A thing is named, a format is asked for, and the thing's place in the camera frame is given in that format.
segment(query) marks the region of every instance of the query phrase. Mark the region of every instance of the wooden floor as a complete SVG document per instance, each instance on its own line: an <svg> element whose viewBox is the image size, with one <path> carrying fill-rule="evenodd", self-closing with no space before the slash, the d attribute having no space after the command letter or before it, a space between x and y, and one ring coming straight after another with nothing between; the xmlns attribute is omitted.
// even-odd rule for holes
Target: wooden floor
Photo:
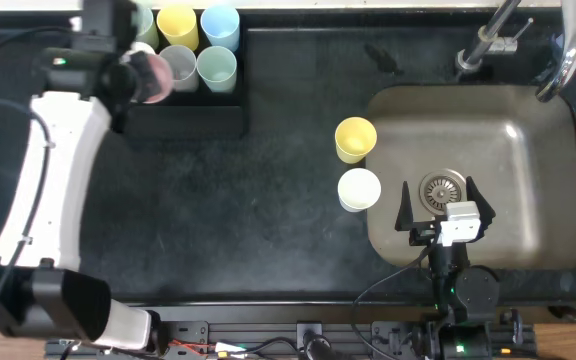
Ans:
<svg viewBox="0 0 576 360"><path fill-rule="evenodd" d="M576 360L576 325L536 325L540 354ZM0 335L0 360L37 360L43 358L44 343L6 339Z"/></svg>

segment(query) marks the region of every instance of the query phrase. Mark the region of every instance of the black tray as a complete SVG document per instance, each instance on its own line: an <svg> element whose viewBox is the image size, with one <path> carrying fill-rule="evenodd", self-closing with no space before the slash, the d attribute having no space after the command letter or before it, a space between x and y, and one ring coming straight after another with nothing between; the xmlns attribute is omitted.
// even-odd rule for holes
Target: black tray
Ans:
<svg viewBox="0 0 576 360"><path fill-rule="evenodd" d="M202 11L196 11L199 27L199 54L210 42L201 30L199 23ZM246 108L246 27L243 17L239 25L239 48L237 58L237 85L231 94L212 93L208 86L199 80L199 89L195 93L173 91L168 98L157 104L133 106L120 125L118 132L130 138L169 139L169 140L206 140L234 139L241 137L248 128ZM159 33L157 53L169 46L168 40Z"/></svg>

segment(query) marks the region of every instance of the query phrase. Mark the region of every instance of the sink drain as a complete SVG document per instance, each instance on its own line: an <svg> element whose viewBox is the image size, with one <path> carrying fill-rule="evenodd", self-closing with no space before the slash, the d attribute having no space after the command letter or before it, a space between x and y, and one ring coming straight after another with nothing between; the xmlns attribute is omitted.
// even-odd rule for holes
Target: sink drain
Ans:
<svg viewBox="0 0 576 360"><path fill-rule="evenodd" d="M463 176L450 169L431 172L419 184L421 203L435 215L444 215L446 204L461 201L465 191Z"/></svg>

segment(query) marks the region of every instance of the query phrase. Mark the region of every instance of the faucet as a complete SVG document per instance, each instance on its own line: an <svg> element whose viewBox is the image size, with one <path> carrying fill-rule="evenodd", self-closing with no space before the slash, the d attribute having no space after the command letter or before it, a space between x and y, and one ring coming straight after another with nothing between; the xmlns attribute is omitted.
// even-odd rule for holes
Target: faucet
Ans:
<svg viewBox="0 0 576 360"><path fill-rule="evenodd" d="M489 53L514 53L517 49L517 38L532 23L529 20L521 31L512 39L499 38L498 33L510 14L519 6L521 0L506 0L497 9L486 26L482 26L470 47L457 53L455 65L462 72L472 73L479 70L484 55ZM563 54L557 71L544 81L535 96L541 102L548 102L568 84L576 70L576 0L561 0L561 12L564 20ZM491 51L493 44L496 50Z"/></svg>

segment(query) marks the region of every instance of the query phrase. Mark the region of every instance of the sink basin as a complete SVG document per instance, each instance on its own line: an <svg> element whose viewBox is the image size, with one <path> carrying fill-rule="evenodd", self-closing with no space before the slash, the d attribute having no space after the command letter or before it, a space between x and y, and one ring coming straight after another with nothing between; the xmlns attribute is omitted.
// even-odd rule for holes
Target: sink basin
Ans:
<svg viewBox="0 0 576 360"><path fill-rule="evenodd" d="M576 265L576 133L568 105L529 86L402 86L377 94L368 119L377 145L366 168L382 184L368 210L368 234L388 262L421 248L394 230L408 181L415 221L465 201L472 176L497 212L486 236L468 245L473 264L508 269Z"/></svg>

